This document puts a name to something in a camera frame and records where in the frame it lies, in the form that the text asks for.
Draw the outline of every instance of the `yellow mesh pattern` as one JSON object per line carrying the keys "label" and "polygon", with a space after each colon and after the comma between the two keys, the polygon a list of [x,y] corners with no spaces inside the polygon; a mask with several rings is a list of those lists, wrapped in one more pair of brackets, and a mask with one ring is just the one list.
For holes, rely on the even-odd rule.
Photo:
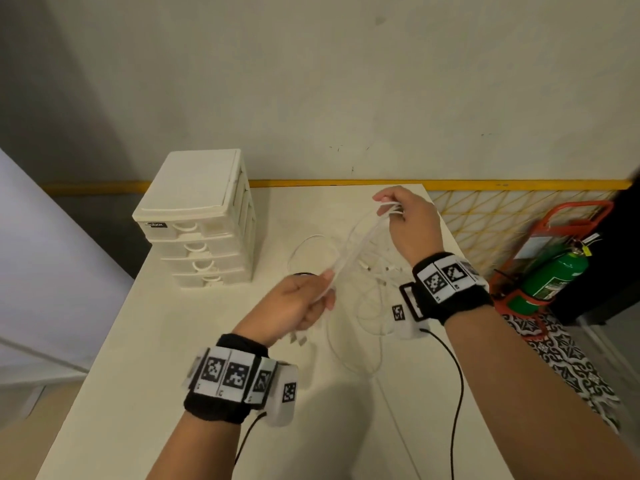
{"label": "yellow mesh pattern", "polygon": [[[431,199],[465,256],[484,276],[500,266],[532,226],[558,204],[610,200],[615,191],[432,191]],[[552,224],[590,218],[594,207],[558,213]]]}

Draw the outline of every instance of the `white drawer organizer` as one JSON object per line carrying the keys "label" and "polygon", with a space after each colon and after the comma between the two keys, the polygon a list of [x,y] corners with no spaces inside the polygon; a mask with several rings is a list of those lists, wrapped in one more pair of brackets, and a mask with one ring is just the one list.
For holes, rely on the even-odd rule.
{"label": "white drawer organizer", "polygon": [[133,218],[179,286],[251,281],[255,209],[240,150],[169,153]]}

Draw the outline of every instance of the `beige floor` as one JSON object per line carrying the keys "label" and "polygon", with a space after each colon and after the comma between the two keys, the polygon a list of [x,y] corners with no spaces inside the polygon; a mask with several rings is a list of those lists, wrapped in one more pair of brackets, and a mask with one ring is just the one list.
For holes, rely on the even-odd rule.
{"label": "beige floor", "polygon": [[36,478],[80,386],[49,386],[27,419],[0,430],[0,480]]}

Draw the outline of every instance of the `red fire extinguisher stand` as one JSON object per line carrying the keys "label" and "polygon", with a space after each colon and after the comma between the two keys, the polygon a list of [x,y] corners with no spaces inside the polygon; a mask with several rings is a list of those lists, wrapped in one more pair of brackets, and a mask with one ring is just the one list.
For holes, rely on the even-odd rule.
{"label": "red fire extinguisher stand", "polygon": [[[554,217],[555,214],[564,209],[571,209],[573,207],[601,207],[602,211],[597,213],[596,217],[593,219],[576,219],[574,221],[569,222],[566,225],[560,226],[552,226],[550,224],[551,218]],[[587,237],[590,233],[596,229],[597,225],[603,220],[611,211],[613,210],[613,202],[610,200],[588,200],[584,202],[567,202],[562,203],[560,205],[556,205],[553,209],[549,210],[547,214],[542,218],[542,220],[536,222],[530,229],[527,236],[522,240],[522,243],[517,247],[515,252],[505,261],[505,263],[500,266],[493,273],[491,279],[489,280],[489,286],[491,290],[491,294],[494,297],[495,309],[498,310],[498,313],[504,315],[516,315],[519,318],[535,320],[538,327],[542,331],[537,335],[531,335],[528,337],[523,337],[525,340],[542,340],[547,338],[548,329],[545,323],[540,318],[538,312],[534,313],[532,316],[520,315],[511,310],[506,306],[508,302],[510,302],[513,298],[517,296],[523,298],[524,300],[532,303],[533,305],[538,306],[547,306],[551,301],[540,301],[531,296],[528,296],[523,293],[523,291],[519,289],[515,289],[510,291],[507,295],[496,298],[496,296],[500,296],[500,277],[508,276],[508,271],[511,269],[515,257],[518,255],[522,247],[525,243],[532,237],[560,237],[560,238],[574,238],[577,240],[581,240]]]}

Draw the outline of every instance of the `yellow rail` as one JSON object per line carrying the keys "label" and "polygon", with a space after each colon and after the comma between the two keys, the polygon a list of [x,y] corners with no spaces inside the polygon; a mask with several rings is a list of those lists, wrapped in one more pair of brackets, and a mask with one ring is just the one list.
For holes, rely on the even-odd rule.
{"label": "yellow rail", "polygon": [[[93,182],[85,184],[44,184],[43,190],[52,197],[141,194],[151,182]],[[251,180],[253,188],[313,187],[320,185],[403,185],[422,184],[426,190],[491,191],[491,190],[625,190],[628,180]]]}

